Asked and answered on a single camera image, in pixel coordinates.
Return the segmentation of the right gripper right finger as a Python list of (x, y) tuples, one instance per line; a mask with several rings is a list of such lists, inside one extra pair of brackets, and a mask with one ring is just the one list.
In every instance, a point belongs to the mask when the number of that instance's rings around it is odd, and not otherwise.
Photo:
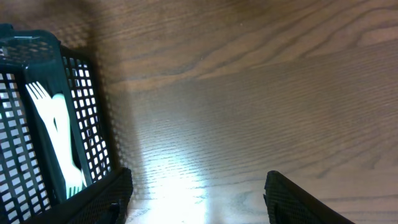
[(264, 190), (270, 224), (353, 224), (276, 170), (267, 173)]

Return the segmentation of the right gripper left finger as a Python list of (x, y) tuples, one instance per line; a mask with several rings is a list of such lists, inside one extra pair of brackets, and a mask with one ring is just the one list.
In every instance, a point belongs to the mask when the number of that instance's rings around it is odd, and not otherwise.
[(133, 192), (131, 170), (118, 168), (101, 180), (25, 222), (123, 224)]

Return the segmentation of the white plastic fork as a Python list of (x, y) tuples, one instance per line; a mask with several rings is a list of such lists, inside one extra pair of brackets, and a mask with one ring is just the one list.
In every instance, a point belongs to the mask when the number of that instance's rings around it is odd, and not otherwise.
[(64, 95), (55, 94), (52, 103), (55, 105), (54, 118), (59, 140), (55, 152), (65, 179), (66, 198), (69, 199), (86, 187), (86, 181), (83, 171), (73, 161), (71, 124)]
[(59, 146), (58, 134), (55, 125), (55, 105), (45, 88), (39, 82), (28, 83), (26, 89), (34, 102), (34, 105), (45, 124), (54, 151)]

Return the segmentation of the black plastic basket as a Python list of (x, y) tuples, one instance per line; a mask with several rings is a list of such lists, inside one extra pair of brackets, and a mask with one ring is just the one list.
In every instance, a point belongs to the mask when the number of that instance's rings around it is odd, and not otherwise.
[(68, 200), (45, 124), (26, 85), (64, 95), (72, 155), (86, 189), (113, 171), (95, 70), (50, 32), (1, 25), (1, 222), (25, 221)]

